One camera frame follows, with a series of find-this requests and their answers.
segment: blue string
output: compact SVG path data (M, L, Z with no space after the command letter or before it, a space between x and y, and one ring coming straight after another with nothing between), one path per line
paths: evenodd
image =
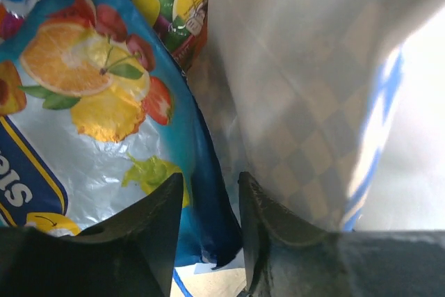
M181 278L179 277L178 272L176 271L176 269L173 269L173 280L175 281L175 283L177 284L177 286L179 287L179 290L181 290L182 294L185 297L193 297L192 294L190 292L188 292L186 286L184 285L184 283L182 282Z

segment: checkered fabric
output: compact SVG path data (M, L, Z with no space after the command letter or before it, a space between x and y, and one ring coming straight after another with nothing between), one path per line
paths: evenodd
M238 173L249 170L309 222L329 230L353 226L401 82L398 49L385 58L418 24L402 20L412 3L391 1L397 6L210 0L208 50L189 82L229 192ZM236 195L232 201L236 208Z

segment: green splash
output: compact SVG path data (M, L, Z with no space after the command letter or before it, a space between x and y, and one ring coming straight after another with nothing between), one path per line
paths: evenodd
M169 161L164 161L157 156L152 156L146 161L136 160L130 154L128 156L133 162L133 166L126 171L122 181L122 187L127 187L130 181L135 181L140 184L140 188L147 195L158 188L173 173L182 173L179 166ZM182 207L187 207L189 204L190 198L188 196L186 181L184 180Z

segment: brand logo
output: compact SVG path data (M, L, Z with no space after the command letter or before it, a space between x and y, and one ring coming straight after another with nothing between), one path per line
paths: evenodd
M65 215L67 194L48 166L8 118L0 118L0 214L25 225L31 212Z

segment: blue candy bag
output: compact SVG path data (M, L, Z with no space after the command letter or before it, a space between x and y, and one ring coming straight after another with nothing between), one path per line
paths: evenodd
M0 221L60 236L184 175L176 265L241 247L210 135L130 0L42 0L0 45Z

